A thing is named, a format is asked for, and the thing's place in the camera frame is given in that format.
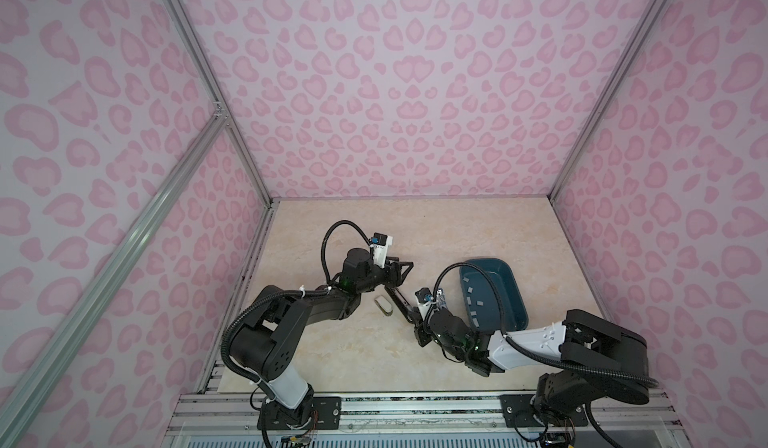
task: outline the diagonal metal bar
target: diagonal metal bar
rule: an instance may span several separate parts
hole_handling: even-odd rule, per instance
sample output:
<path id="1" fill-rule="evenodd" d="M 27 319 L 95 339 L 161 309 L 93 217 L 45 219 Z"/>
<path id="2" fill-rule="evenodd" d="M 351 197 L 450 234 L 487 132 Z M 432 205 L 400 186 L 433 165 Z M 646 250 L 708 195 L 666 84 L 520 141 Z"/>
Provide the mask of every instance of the diagonal metal bar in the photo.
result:
<path id="1" fill-rule="evenodd" d="M 158 188 L 120 246 L 85 290 L 53 338 L 18 382 L 0 412 L 0 448 L 13 448 L 26 433 L 91 330 L 101 319 L 152 236 L 173 208 L 226 121 L 214 115 Z"/>
<path id="2" fill-rule="evenodd" d="M 197 72 L 200 74 L 200 78 L 202 79 L 203 84 L 205 85 L 206 90 L 210 95 L 210 98 L 214 101 L 216 108 L 221 112 L 222 116 L 224 118 L 231 119 L 232 117 L 230 107 L 226 102 L 226 98 L 224 97 L 221 86 L 216 79 L 216 75 L 210 65 L 210 61 L 206 57 L 205 50 L 203 50 L 203 44 L 197 37 L 197 32 L 194 30 L 192 22 L 187 15 L 187 11 L 184 8 L 184 1 L 163 0 L 163 3 L 165 4 L 166 10 L 168 10 L 168 14 L 170 15 L 171 20 L 174 22 L 179 35 L 181 36 L 181 40 L 184 41 L 184 46 L 187 48 L 187 51 L 192 58 L 192 62 L 197 68 Z M 272 199 L 270 198 L 269 191 L 266 189 L 264 179 L 262 179 L 261 174 L 259 174 L 256 161 L 248 149 L 242 131 L 233 119 L 230 121 L 226 129 L 233 139 L 237 155 L 240 157 L 240 160 L 246 167 L 246 172 L 251 179 L 251 183 L 256 187 L 256 191 L 259 193 L 262 204 L 265 207 L 269 207 L 272 203 Z"/>
<path id="3" fill-rule="evenodd" d="M 589 141 L 594 133 L 598 131 L 605 110 L 610 105 L 610 102 L 616 97 L 616 94 L 621 88 L 621 84 L 629 76 L 632 66 L 634 65 L 635 60 L 640 56 L 640 52 L 642 51 L 645 42 L 648 41 L 650 34 L 660 22 L 671 1 L 672 0 L 650 0 L 648 2 L 648 6 L 645 8 L 645 12 L 643 12 L 640 21 L 632 32 L 626 48 L 621 53 L 614 71 L 611 72 L 608 82 L 605 84 L 605 88 L 602 93 L 600 93 L 598 101 L 595 103 L 587 121 L 584 123 L 584 128 L 581 130 L 574 146 L 571 148 L 568 157 L 566 157 L 563 169 L 560 171 L 558 178 L 552 185 L 549 199 L 553 204 L 562 194 L 563 188 L 568 183 L 571 174 L 573 174 L 576 168 L 576 163 L 579 161 L 584 151 L 586 151 Z"/>

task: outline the pink leopard print wall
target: pink leopard print wall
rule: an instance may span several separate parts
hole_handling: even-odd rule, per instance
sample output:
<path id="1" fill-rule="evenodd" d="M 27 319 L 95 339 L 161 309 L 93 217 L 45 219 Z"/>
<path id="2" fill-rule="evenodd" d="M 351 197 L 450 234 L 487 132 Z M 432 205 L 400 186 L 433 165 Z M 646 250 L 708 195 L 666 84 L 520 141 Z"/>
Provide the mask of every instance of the pink leopard print wall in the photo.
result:
<path id="1" fill-rule="evenodd" d="M 185 0 L 274 196 L 548 193 L 648 0 Z"/>
<path id="2" fill-rule="evenodd" d="M 557 211 L 697 448 L 768 437 L 766 0 L 676 0 Z"/>
<path id="3" fill-rule="evenodd" d="M 160 0 L 0 0 L 0 404 L 211 113 Z"/>
<path id="4" fill-rule="evenodd" d="M 20 448 L 158 446 L 216 344 L 260 214 L 222 133 Z"/>

